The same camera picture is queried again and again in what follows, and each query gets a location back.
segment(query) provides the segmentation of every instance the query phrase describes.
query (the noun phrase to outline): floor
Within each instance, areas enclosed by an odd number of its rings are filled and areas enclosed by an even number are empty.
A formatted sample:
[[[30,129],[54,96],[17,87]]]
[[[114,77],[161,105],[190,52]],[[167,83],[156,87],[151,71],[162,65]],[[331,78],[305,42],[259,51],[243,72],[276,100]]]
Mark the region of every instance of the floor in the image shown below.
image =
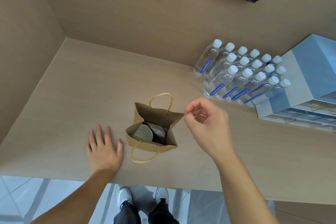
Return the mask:
[[[55,206],[83,182],[0,176],[0,224],[29,224]],[[113,223],[119,212],[116,204],[118,184],[108,184],[92,215],[90,224]],[[133,204],[140,210],[142,223],[155,207],[156,187],[130,186]],[[229,224],[228,211],[221,192],[168,189],[169,210],[181,224]],[[274,210],[274,202],[267,201]]]

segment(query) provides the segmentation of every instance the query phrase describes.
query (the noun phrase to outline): forearm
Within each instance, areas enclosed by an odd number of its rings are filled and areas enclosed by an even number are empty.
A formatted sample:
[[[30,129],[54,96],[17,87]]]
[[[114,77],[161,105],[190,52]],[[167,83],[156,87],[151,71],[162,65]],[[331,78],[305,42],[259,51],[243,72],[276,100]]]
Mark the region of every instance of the forearm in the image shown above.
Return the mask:
[[[279,224],[246,166],[234,151],[215,160],[215,163],[232,224]]]
[[[82,186],[31,224],[88,224],[112,177],[113,174],[107,169],[94,172]]]

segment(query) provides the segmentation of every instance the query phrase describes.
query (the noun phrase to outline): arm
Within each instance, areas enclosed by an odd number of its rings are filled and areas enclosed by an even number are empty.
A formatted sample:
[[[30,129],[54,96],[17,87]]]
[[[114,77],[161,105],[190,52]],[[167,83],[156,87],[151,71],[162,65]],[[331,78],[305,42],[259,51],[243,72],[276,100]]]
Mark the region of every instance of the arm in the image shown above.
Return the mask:
[[[114,150],[110,128],[108,126],[105,128],[105,143],[100,125],[97,125],[96,129],[96,140],[91,129],[89,138],[85,141],[85,150],[92,172],[90,178],[31,224],[89,223],[104,188],[118,171],[123,158],[123,143],[119,139],[117,150]]]
[[[218,168],[232,224],[279,224],[233,149],[228,114],[204,98],[189,103],[184,114],[195,141]]]

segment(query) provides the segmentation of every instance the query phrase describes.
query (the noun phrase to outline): white shoe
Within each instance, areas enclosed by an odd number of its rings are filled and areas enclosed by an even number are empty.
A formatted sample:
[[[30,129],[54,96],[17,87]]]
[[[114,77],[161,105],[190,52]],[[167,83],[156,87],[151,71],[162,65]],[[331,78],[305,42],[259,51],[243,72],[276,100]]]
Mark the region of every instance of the white shoe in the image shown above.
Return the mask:
[[[123,202],[128,201],[132,204],[132,194],[127,187],[119,189],[117,194],[117,205],[122,208]]]
[[[162,198],[166,200],[167,204],[169,204],[168,189],[167,188],[158,187],[156,189],[156,193],[155,193],[156,204],[158,204],[161,201]]]

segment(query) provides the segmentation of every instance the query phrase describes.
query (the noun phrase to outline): person's left hand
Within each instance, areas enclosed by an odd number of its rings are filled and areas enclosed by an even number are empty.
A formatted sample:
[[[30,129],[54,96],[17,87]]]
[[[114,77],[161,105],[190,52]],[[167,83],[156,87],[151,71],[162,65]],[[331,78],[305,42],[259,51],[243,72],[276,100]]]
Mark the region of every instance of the person's left hand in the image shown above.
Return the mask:
[[[111,140],[110,127],[105,127],[105,144],[102,138],[102,128],[96,126],[96,138],[93,130],[90,129],[88,139],[85,141],[86,155],[89,159],[91,172],[94,173],[100,169],[108,169],[114,175],[120,168],[123,159],[123,142],[119,138],[117,150],[114,149]]]

